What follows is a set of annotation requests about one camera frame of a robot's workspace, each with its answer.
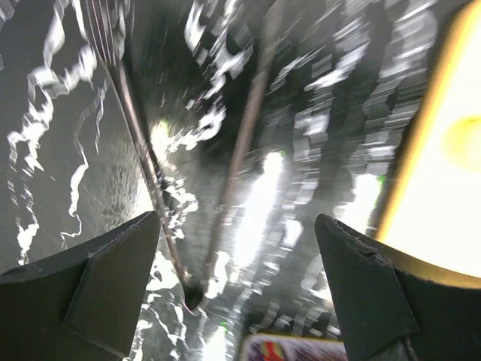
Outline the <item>metal tongs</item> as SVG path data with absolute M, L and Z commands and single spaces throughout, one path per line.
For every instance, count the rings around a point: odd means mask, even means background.
M 282 1 L 84 1 L 183 290 L 207 301 L 258 128 Z

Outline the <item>decorated cookie tin box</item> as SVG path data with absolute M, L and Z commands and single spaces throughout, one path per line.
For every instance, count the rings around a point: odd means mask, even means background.
M 348 360 L 341 341 L 298 336 L 255 334 L 245 338 L 241 361 L 344 361 Z

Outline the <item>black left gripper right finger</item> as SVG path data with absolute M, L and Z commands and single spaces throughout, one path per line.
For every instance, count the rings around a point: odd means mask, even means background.
M 478 360 L 480 279 L 422 261 L 320 214 L 328 287 L 350 360 Z

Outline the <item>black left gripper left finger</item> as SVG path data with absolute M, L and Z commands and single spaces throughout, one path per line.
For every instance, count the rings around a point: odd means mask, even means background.
M 1 276 L 3 360 L 127 357 L 159 240 L 154 211 Z

